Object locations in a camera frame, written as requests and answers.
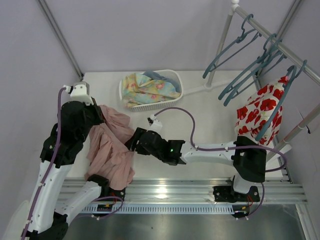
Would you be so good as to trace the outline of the pink skirt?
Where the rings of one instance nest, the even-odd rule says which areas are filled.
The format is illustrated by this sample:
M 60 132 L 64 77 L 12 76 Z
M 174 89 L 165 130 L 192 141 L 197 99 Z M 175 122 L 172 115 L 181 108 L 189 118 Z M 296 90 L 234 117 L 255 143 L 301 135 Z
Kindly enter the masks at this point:
M 110 188 L 120 191 L 133 180 L 132 168 L 134 153 L 125 143 L 133 136 L 130 127 L 131 118 L 106 105 L 100 106 L 103 123 L 95 125 L 89 132 L 89 167 L 84 175 L 88 180 L 92 175 L 99 175 L 109 180 Z

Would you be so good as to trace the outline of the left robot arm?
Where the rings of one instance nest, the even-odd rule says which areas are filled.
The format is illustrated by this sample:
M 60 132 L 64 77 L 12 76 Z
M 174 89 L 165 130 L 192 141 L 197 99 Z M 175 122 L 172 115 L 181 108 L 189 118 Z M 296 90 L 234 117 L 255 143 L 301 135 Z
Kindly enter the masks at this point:
M 62 207 L 57 201 L 65 178 L 94 126 L 104 121 L 92 97 L 58 104 L 57 123 L 44 141 L 40 170 L 21 239 L 61 240 L 70 223 L 91 202 L 109 193 L 109 180 L 93 174 Z

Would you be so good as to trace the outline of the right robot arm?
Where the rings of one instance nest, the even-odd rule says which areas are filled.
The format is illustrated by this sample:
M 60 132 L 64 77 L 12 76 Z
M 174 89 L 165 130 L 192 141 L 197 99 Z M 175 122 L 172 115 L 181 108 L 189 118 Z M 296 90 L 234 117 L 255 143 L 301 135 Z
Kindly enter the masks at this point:
M 155 131 L 138 127 L 125 146 L 131 152 L 153 156 L 170 166 L 195 163 L 232 166 L 237 172 L 231 182 L 232 195 L 247 194 L 254 183 L 265 182 L 267 151 L 244 136 L 205 148 L 190 141 L 165 140 Z

